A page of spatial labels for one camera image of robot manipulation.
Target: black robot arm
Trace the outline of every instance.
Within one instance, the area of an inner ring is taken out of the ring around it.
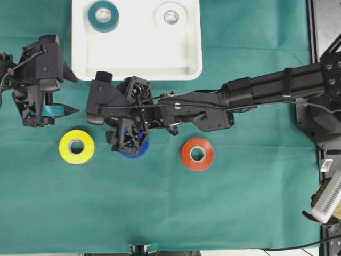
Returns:
[[[333,45],[337,46],[340,38]],[[116,128],[107,132],[112,150],[134,155],[139,153],[150,131],[167,129],[177,135],[177,127],[187,122],[203,132],[228,129],[234,125],[234,113],[262,105],[303,104],[330,114],[333,107],[341,106],[341,53],[335,49],[337,47],[328,49],[320,63],[230,81],[219,90],[181,95],[171,92],[153,97],[150,82],[138,77],[127,78],[114,87],[112,75],[99,71],[90,88],[87,121],[96,125],[106,122]],[[304,101],[296,102],[297,98],[304,98]],[[326,104],[310,103],[316,98],[327,99]]]
[[[64,79],[77,82],[77,77],[63,60],[59,39],[42,36],[23,48],[16,65],[9,54],[0,54],[1,93],[12,90],[12,97],[24,126],[42,127],[54,124],[57,117],[78,112],[78,109],[53,102],[53,93]]]

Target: green fabric surface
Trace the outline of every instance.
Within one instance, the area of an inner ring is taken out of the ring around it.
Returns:
[[[153,82],[154,95],[219,89],[232,79],[310,62],[305,0],[200,4],[201,76]],[[57,34],[70,64],[70,0],[0,1],[0,8],[1,51],[18,61],[23,46]],[[128,252],[128,243],[178,251],[282,247],[319,239],[319,226],[301,214],[318,187],[315,147],[295,125],[293,106],[236,114],[229,130],[202,133],[184,124],[176,137],[152,132],[147,153],[126,159],[106,144],[108,126],[86,124],[89,85],[61,85],[55,102],[81,112],[43,129],[22,127],[4,93],[0,253]],[[72,129],[95,141],[96,152],[84,165],[59,155],[59,141]],[[193,137],[214,146],[207,171],[189,171],[181,162],[181,147]]]

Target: red tape roll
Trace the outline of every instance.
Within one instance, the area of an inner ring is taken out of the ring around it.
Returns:
[[[191,156],[192,151],[198,148],[202,151],[203,158],[196,161]],[[203,171],[210,167],[214,159],[214,149],[205,139],[193,138],[185,143],[181,150],[181,158],[184,165],[193,171]]]

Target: teal tape piece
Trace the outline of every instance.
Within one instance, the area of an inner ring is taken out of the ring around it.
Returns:
[[[63,105],[45,105],[43,106],[42,116],[64,116],[65,110]]]
[[[116,6],[109,1],[98,1],[94,3],[87,17],[91,26],[99,32],[110,32],[114,30],[119,22],[119,14]]]

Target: black cable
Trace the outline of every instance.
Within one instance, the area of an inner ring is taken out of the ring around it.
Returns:
[[[204,108],[204,109],[212,109],[212,110],[220,110],[220,111],[233,111],[237,109],[244,109],[244,108],[255,108],[255,107],[260,107],[260,106],[267,106],[267,105],[274,105],[274,104],[279,104],[282,103],[281,101],[279,102],[268,102],[268,103],[259,103],[259,104],[254,104],[254,105],[248,105],[248,106],[243,106],[243,107],[235,107],[235,108],[220,108],[220,107],[209,107],[209,106],[204,106],[204,105],[190,105],[190,104],[155,104],[155,105],[137,105],[137,106],[104,106],[105,108],[117,108],[117,109],[122,109],[122,108],[156,108],[156,107],[187,107],[187,108]]]
[[[32,56],[30,58],[28,58],[27,60],[24,60],[22,63],[19,63],[18,65],[16,65],[14,68],[11,68],[10,70],[8,70],[8,72],[2,77],[1,82],[0,82],[0,108],[2,106],[2,95],[1,95],[1,90],[3,87],[3,84],[5,82],[6,77],[11,74],[12,72],[14,72],[17,68],[20,68],[22,65],[26,64],[27,62],[29,62],[30,60],[32,60],[35,56],[44,53],[43,51],[40,52],[36,52],[34,54],[32,54]]]
[[[271,256],[266,250],[262,250],[262,251],[265,252],[267,256]]]
[[[309,254],[310,256],[314,256],[312,255],[310,252],[307,252],[305,249],[302,248],[302,251],[306,252],[306,254]]]
[[[276,251],[288,251],[288,250],[294,250],[294,249],[302,249],[302,248],[310,247],[310,246],[317,245],[317,244],[323,244],[323,243],[329,242],[329,241],[337,239],[337,238],[341,238],[341,235],[332,236],[332,237],[329,237],[329,238],[326,238],[326,239],[323,239],[323,240],[320,240],[320,241],[316,241],[316,242],[313,242],[313,243],[310,243],[310,244],[304,244],[304,245],[299,245],[299,246],[294,246],[294,247],[287,247],[287,248],[279,248],[279,249],[269,249],[269,248],[267,248],[267,249],[264,249],[264,250],[269,251],[269,252],[276,252]]]
[[[243,107],[235,107],[235,108],[219,108],[219,107],[209,107],[209,106],[204,106],[204,105],[190,105],[190,104],[155,104],[155,105],[138,105],[138,106],[106,106],[106,108],[156,108],[156,107],[187,107],[187,108],[204,108],[204,109],[212,109],[212,110],[220,110],[220,111],[234,111],[234,110],[239,110],[239,109],[247,109],[247,108],[255,108],[255,107],[260,107],[260,106],[268,106],[268,105],[274,105],[274,104],[280,104],[280,103],[289,103],[289,104],[294,104],[294,105],[303,105],[303,106],[311,106],[311,107],[317,107],[321,108],[324,111],[328,113],[336,113],[336,112],[341,112],[341,109],[336,109],[336,110],[330,110],[322,105],[319,104],[314,104],[314,103],[309,103],[309,102],[282,102],[282,101],[276,101],[276,102],[268,102],[268,103],[259,103],[259,104],[253,104],[253,105],[247,105]]]

